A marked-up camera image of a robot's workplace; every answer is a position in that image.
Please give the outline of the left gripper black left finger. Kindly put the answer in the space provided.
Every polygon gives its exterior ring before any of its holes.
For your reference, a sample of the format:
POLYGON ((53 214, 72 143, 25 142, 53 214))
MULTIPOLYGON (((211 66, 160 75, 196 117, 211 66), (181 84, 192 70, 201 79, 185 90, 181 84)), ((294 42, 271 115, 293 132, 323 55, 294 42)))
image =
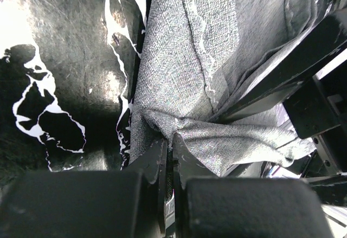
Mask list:
POLYGON ((1 203, 1 237, 164 237, 168 143, 121 171, 30 172, 1 203))

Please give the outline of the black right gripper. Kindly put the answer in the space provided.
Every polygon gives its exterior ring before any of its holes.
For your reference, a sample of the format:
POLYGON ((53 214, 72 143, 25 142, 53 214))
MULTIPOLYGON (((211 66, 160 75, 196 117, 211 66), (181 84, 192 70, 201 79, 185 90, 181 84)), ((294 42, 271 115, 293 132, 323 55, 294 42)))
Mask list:
POLYGON ((231 123, 270 110, 292 95, 284 107, 298 137, 311 140, 315 148, 301 177, 327 205, 346 205, 346 63, 321 79, 314 75, 345 49, 346 8, 327 15, 216 119, 217 123, 231 123))

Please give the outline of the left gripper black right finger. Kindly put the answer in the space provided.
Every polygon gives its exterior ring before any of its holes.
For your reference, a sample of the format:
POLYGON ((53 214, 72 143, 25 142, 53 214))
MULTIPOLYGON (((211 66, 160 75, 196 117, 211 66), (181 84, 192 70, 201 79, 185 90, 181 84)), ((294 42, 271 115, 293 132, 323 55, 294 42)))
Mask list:
POLYGON ((172 142, 177 237, 332 237, 317 195, 303 181, 216 177, 172 142))

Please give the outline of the grey cloth napkin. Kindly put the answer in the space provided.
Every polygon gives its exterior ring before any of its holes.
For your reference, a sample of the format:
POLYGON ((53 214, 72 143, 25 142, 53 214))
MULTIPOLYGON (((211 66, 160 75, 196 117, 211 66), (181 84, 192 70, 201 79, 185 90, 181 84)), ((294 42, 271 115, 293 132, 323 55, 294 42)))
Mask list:
POLYGON ((284 167, 313 144, 277 127, 271 109, 225 125, 217 118, 304 38, 315 0, 152 0, 131 120, 130 161, 158 135, 182 136, 222 176, 234 164, 284 167))

